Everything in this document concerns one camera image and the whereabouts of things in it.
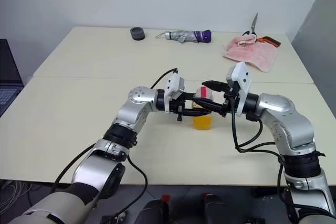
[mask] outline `scissors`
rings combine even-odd
[[[258,13],[254,16],[252,25],[251,25],[251,34],[256,35],[256,33],[254,32],[254,28],[256,27],[256,22],[257,22],[257,18],[258,18]],[[249,35],[250,31],[246,31],[243,33],[243,35]]]

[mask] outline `black tape roll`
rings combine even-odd
[[[143,40],[145,38],[145,33],[141,27],[133,27],[130,32],[134,40]]]

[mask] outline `white wall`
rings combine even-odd
[[[73,26],[246,31],[293,39],[314,0],[0,0],[0,37],[31,76]]]

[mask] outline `floor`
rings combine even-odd
[[[171,195],[169,205],[171,217],[175,220],[175,224],[203,223],[199,210],[202,193],[214,193],[227,203],[229,223],[244,223],[249,217],[265,218],[266,223],[290,223],[287,219],[285,206],[277,196],[256,199],[251,196],[252,189],[252,187],[240,186],[148,186],[143,197],[128,210],[123,223],[134,223],[144,205],[152,199],[160,198],[162,194]],[[112,215],[119,211],[133,200],[141,190],[142,186],[120,186],[115,196],[101,200],[98,203],[97,208],[90,213],[85,223],[99,223],[103,215]],[[50,187],[46,186],[37,191],[31,191],[31,201],[34,204],[48,195],[49,192]],[[1,202],[8,197],[8,193],[10,192],[0,192]],[[18,199],[8,212],[0,216],[0,223],[6,224],[10,222],[28,208],[27,195],[24,195]]]

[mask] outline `metal scissor blade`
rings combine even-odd
[[[252,25],[251,25],[252,33],[254,33],[254,28],[256,27],[257,19],[258,19],[258,13],[254,16],[254,19],[253,19],[253,22],[252,22]]]

